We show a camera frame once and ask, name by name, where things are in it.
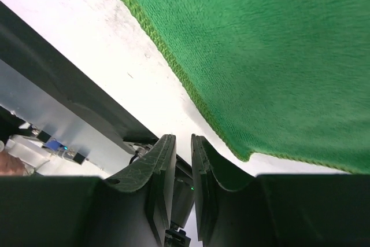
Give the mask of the person's bare forearm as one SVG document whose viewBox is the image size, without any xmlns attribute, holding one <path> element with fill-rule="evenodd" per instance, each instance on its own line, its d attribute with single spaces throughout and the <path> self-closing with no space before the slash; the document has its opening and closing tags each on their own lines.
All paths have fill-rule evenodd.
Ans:
<svg viewBox="0 0 370 247">
<path fill-rule="evenodd" d="M 1 176 L 23 176 L 25 166 L 23 162 L 7 152 L 1 152 L 0 175 Z"/>
</svg>

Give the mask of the green cloth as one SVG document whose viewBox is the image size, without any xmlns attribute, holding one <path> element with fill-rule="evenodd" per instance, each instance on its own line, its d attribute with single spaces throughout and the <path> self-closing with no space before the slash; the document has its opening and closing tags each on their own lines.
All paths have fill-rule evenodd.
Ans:
<svg viewBox="0 0 370 247">
<path fill-rule="evenodd" d="M 121 0 L 233 154 L 369 172 L 369 0 Z"/>
</svg>

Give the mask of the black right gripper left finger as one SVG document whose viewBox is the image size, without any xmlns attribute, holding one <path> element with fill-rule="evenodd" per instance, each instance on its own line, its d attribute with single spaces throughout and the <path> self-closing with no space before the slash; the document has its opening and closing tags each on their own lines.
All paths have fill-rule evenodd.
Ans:
<svg viewBox="0 0 370 247">
<path fill-rule="evenodd" d="M 164 135 L 108 179 L 1 178 L 2 246 L 163 246 L 170 226 L 176 138 Z"/>
</svg>

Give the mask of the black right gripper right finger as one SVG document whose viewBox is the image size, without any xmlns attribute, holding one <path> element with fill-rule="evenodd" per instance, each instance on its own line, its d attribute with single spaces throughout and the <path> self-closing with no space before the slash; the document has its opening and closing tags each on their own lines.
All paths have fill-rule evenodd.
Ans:
<svg viewBox="0 0 370 247">
<path fill-rule="evenodd" d="M 251 176 L 191 137 L 198 238 L 204 246 L 368 246 L 369 176 Z"/>
</svg>

